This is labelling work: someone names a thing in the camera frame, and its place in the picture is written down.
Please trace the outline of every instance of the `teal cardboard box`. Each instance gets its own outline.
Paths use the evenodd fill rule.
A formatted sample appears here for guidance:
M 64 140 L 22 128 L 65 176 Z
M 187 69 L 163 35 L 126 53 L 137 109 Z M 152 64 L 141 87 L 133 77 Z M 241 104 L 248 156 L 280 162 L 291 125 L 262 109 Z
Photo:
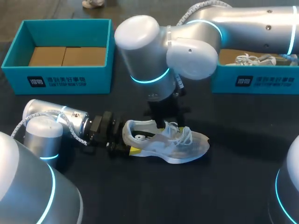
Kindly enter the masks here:
M 35 47 L 106 48 L 104 66 L 28 66 Z M 114 59 L 108 19 L 23 21 L 2 64 L 15 94 L 107 94 Z
M 299 94 L 299 66 L 226 66 L 223 64 L 233 63 L 244 52 L 225 50 L 225 55 L 221 54 L 212 75 L 213 93 Z M 249 55 L 263 54 L 250 52 Z

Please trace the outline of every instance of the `shoe tongue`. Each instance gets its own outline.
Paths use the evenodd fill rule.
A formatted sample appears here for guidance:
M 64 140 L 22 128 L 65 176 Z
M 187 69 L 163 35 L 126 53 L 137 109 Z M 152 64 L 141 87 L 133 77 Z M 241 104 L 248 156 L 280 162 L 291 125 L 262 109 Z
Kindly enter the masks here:
M 165 129 L 160 134 L 164 135 L 168 138 L 173 138 L 177 132 L 175 130 L 171 129 L 170 125 L 168 122 L 165 122 Z

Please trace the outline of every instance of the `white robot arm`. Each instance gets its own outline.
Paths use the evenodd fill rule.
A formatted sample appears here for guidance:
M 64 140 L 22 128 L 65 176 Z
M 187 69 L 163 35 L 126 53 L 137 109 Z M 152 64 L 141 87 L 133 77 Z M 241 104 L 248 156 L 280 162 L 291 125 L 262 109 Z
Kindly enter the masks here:
M 115 41 L 132 79 L 156 82 L 145 89 L 148 101 L 158 101 L 175 87 L 168 69 L 190 79 L 206 78 L 216 69 L 220 49 L 298 53 L 298 24 L 295 6 L 232 8 L 207 1 L 192 6 L 173 27 L 160 27 L 146 15 L 129 18 L 117 28 Z

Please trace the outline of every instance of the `black tablecloth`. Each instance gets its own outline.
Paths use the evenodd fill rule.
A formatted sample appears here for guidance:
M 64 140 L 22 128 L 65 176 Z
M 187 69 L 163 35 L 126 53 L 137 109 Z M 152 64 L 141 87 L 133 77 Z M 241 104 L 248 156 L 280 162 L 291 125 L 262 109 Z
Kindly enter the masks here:
M 2 56 L 7 45 L 2 45 Z M 80 190 L 83 224 L 267 223 L 267 197 L 288 147 L 298 135 L 298 96 L 211 93 L 210 79 L 183 80 L 191 107 L 186 124 L 211 138 L 210 160 L 171 165 L 160 158 L 110 159 L 75 149 L 63 171 Z M 0 131 L 10 134 L 30 99 L 89 112 L 142 119 L 147 108 L 115 53 L 109 95 L 15 96 L 0 75 Z M 64 156 L 73 150 L 61 149 Z

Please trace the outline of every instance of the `brown cardboard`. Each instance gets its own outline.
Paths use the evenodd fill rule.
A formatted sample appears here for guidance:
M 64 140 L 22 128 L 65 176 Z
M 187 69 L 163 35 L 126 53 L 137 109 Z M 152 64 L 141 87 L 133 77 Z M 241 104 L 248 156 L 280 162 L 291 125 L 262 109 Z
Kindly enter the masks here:
M 61 66 L 66 47 L 35 47 L 29 66 Z
M 265 53 L 254 53 L 250 51 L 243 51 L 243 50 L 230 50 L 230 49 L 223 49 L 220 51 L 219 54 L 219 63 L 222 65 L 235 63 L 235 58 L 239 55 L 245 55 L 248 54 L 249 56 L 256 56 L 261 57 L 262 55 L 265 55 Z M 276 54 L 271 54 L 274 57 L 280 57 Z
M 66 48 L 62 66 L 104 66 L 106 48 Z

